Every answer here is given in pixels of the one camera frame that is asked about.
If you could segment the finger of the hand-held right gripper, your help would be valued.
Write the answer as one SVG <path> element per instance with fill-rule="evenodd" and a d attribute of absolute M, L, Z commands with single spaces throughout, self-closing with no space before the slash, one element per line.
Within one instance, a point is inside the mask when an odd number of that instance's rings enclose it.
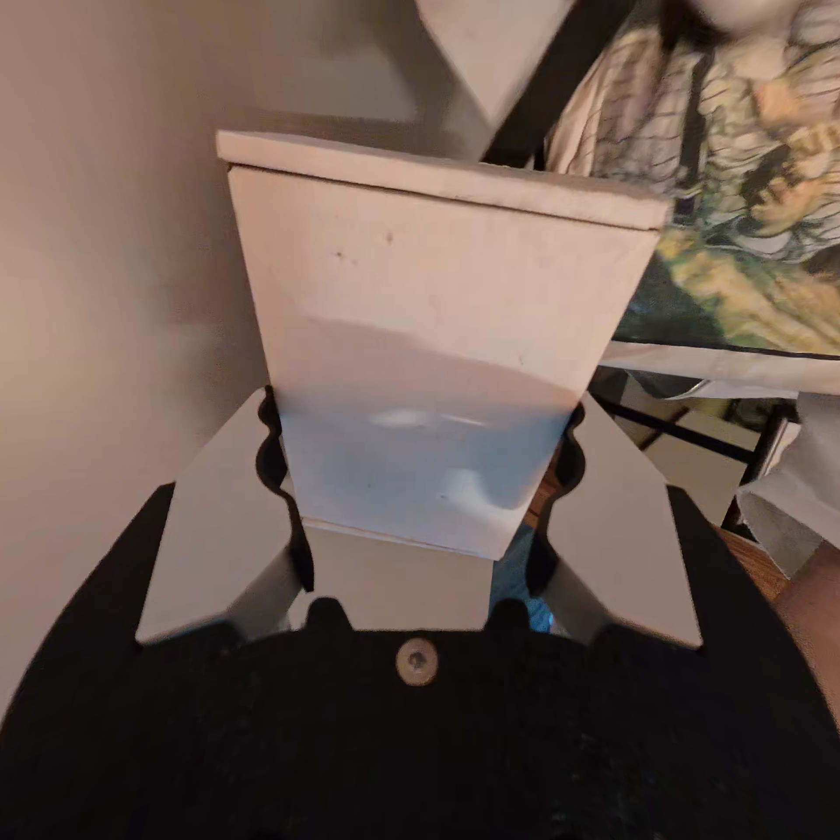
<path fill-rule="evenodd" d="M 489 126 L 481 160 L 526 165 L 627 21 L 632 1 L 418 1 Z"/>

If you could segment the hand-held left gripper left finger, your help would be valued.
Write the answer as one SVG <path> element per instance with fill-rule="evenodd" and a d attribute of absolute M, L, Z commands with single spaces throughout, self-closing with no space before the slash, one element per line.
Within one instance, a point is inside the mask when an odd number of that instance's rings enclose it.
<path fill-rule="evenodd" d="M 277 401 L 259 388 L 179 476 L 135 638 L 220 623 L 247 642 L 291 630 L 313 590 L 313 559 L 281 440 Z"/>

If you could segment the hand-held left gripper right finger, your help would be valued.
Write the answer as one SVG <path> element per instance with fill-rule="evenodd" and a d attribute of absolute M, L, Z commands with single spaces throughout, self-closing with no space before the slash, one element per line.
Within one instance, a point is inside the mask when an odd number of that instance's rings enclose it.
<path fill-rule="evenodd" d="M 563 432 L 556 492 L 527 561 L 529 593 L 558 633 L 591 644 L 610 626 L 702 644 L 665 479 L 590 395 Z"/>

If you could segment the white cardboard mailer box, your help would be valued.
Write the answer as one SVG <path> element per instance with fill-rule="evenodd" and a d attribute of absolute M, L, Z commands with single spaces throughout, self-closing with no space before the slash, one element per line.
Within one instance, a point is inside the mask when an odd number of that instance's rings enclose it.
<path fill-rule="evenodd" d="M 291 134 L 216 146 L 305 522 L 498 560 L 669 201 Z"/>

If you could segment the person's left forearm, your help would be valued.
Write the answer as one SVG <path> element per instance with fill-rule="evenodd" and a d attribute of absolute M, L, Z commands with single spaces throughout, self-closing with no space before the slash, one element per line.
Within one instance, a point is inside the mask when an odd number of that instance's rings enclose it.
<path fill-rule="evenodd" d="M 839 550 L 822 542 L 794 574 L 774 608 L 839 720 Z"/>

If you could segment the grey desk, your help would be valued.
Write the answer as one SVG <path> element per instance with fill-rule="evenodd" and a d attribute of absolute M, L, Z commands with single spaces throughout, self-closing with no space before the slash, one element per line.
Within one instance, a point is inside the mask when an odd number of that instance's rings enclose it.
<path fill-rule="evenodd" d="M 1 702 L 266 365 L 218 130 L 479 158 L 414 2 L 2 2 Z"/>

